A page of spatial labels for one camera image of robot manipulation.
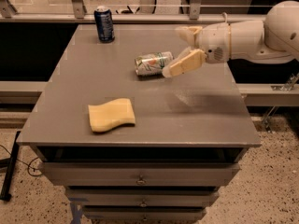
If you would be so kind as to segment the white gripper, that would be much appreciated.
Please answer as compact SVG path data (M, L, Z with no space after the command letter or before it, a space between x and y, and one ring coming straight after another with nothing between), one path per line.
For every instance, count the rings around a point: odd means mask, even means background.
M230 58L230 25L226 22L202 26L179 26L179 38L191 47L183 50L175 60L163 68L164 77L176 77L195 70L207 61L223 63Z

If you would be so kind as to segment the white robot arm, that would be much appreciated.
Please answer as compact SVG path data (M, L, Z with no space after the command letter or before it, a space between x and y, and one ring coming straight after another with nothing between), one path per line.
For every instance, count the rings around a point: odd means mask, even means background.
M177 35L189 46L162 71L175 77L203 63L247 60L252 63L287 63L299 60L299 2L273 6L265 20L182 26Z

